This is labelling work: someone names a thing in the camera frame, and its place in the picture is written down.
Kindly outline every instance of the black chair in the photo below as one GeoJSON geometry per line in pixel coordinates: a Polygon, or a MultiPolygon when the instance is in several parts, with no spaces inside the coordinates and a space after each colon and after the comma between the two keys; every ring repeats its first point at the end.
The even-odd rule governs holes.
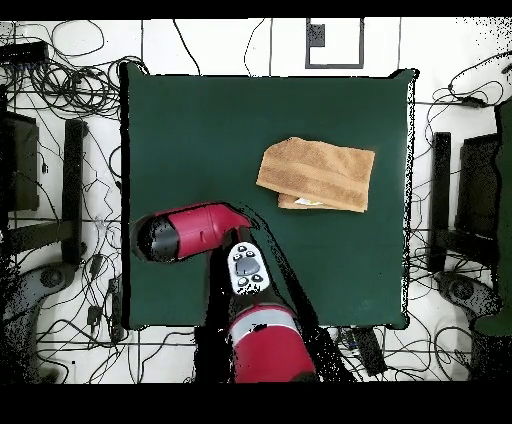
{"type": "MultiPolygon", "coordinates": [[[[460,306],[470,322],[493,315],[501,306],[497,291],[478,280],[445,272],[448,250],[486,265],[497,287],[499,260],[497,222],[501,190],[495,159],[501,147],[497,134],[464,141],[455,229],[448,229],[450,189],[450,133],[435,133],[432,140],[432,191],[427,269],[436,273],[441,296],[460,306]]],[[[469,380],[505,380],[512,375],[512,337],[492,337],[472,331],[469,380]]]]}

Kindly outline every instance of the tangled wires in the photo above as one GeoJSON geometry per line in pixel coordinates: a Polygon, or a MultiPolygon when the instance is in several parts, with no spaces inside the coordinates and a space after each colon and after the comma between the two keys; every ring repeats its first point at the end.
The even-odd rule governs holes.
{"type": "Polygon", "coordinates": [[[76,58],[89,55],[101,50],[105,39],[101,28],[93,25],[101,35],[101,45],[84,53],[66,54],[55,46],[55,34],[64,24],[73,21],[63,21],[57,24],[51,34],[41,24],[22,24],[25,26],[38,26],[45,29],[48,39],[39,37],[26,37],[15,35],[8,39],[10,42],[32,42],[45,41],[48,43],[53,55],[44,63],[14,67],[3,65],[3,75],[0,78],[6,80],[9,93],[8,104],[16,101],[16,95],[20,92],[35,93],[45,103],[43,107],[32,107],[30,109],[49,109],[54,114],[62,112],[65,114],[78,115],[82,118],[88,116],[101,116],[108,119],[119,119],[119,66],[121,63],[129,62],[137,65],[142,72],[149,71],[142,60],[136,56],[124,56],[120,59],[90,66],[73,65],[69,58],[76,58]]]}

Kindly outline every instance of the green table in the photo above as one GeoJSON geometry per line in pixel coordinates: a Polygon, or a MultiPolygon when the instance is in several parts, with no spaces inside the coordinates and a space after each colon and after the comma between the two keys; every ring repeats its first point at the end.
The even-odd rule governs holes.
{"type": "MultiPolygon", "coordinates": [[[[415,75],[149,76],[129,65],[130,222],[197,202],[245,203],[269,224],[320,324],[403,328],[407,96],[415,75]],[[255,182],[265,149],[290,136],[373,150],[368,211],[279,209],[277,193],[255,182]]],[[[291,302],[265,239],[256,240],[291,302]]],[[[130,261],[131,328],[203,323],[205,255],[175,265],[130,261]]]]}

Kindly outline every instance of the folded towel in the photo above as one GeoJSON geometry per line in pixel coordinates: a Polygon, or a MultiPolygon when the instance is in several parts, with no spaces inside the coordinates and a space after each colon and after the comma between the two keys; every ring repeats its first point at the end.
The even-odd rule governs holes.
{"type": "Polygon", "coordinates": [[[280,193],[281,208],[364,212],[374,157],[369,150],[292,137],[265,151],[256,184],[280,193]],[[321,204],[303,205],[300,198],[321,204]]]}

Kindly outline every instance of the black border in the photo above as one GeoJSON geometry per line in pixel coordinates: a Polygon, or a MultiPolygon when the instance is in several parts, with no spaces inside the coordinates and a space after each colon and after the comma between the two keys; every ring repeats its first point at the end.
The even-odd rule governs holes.
{"type": "Polygon", "coordinates": [[[309,42],[309,27],[311,26],[311,18],[306,18],[306,69],[363,69],[364,68],[364,18],[360,18],[359,22],[359,62],[347,64],[311,64],[309,42]]]}

